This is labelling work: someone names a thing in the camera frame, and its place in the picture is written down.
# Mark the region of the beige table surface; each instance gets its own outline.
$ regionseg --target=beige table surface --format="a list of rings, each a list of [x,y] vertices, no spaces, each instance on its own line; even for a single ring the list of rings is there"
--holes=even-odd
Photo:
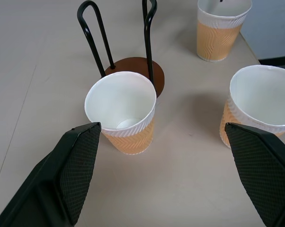
[[[84,99],[100,74],[76,19],[81,1],[0,1],[0,213],[59,138],[89,122]],[[218,133],[232,75],[258,61],[241,35],[226,60],[199,59],[196,2],[158,0],[151,43],[166,85],[154,141],[128,156],[101,136],[78,227],[264,226]],[[145,56],[141,0],[97,4],[113,59]],[[107,67],[91,8],[85,18]]]

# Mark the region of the black metal wire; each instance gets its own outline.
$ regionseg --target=black metal wire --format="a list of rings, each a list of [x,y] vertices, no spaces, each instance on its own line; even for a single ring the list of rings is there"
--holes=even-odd
[[[83,12],[85,11],[85,9],[88,6],[92,6],[92,8],[94,9],[94,12],[96,14],[96,18],[97,18],[97,21],[98,21],[98,25],[99,25],[99,28],[100,28],[100,32],[101,32],[101,35],[103,37],[103,41],[104,41],[104,44],[105,44],[106,52],[107,52],[107,55],[108,55],[108,58],[109,58],[110,68],[111,69],[115,69],[115,65],[114,65],[114,62],[113,62],[112,54],[111,54],[111,51],[110,51],[109,43],[108,43],[108,40],[107,40],[107,36],[106,36],[104,24],[103,24],[103,20],[101,18],[100,11],[99,11],[99,8],[96,5],[96,3],[93,2],[93,1],[90,1],[90,0],[87,0],[87,1],[83,2],[80,5],[80,7],[78,8],[78,10],[77,10],[77,19],[78,19],[78,21],[80,23],[82,31],[84,32],[84,34],[86,36],[86,39],[87,39],[87,41],[89,43],[89,46],[90,46],[90,48],[92,50],[94,59],[96,61],[98,70],[100,72],[100,75],[101,75],[101,77],[104,77],[106,75],[105,74],[105,70],[104,70],[103,65],[101,63],[101,60],[100,60],[99,54],[97,52],[97,48],[95,46],[95,43],[94,43],[92,34],[90,32],[90,29],[89,29],[85,19],[82,16]]]
[[[142,14],[144,20],[144,43],[146,46],[149,79],[152,82],[152,84],[154,84],[150,31],[151,31],[151,22],[157,10],[157,1],[150,0],[150,2],[152,6],[149,13],[147,13],[147,0],[142,0],[142,11],[143,11]]]

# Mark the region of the paper cup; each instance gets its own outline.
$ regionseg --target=paper cup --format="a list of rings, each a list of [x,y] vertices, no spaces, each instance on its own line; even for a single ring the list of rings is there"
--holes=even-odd
[[[225,59],[251,7],[251,0],[198,0],[197,55],[205,61]]]
[[[285,69],[253,65],[239,70],[230,82],[220,136],[228,147],[224,131],[227,122],[256,127],[277,136],[285,133]]]
[[[100,122],[102,133],[121,152],[139,154],[153,139],[156,92],[135,72],[116,72],[99,80],[88,92],[85,112]]]

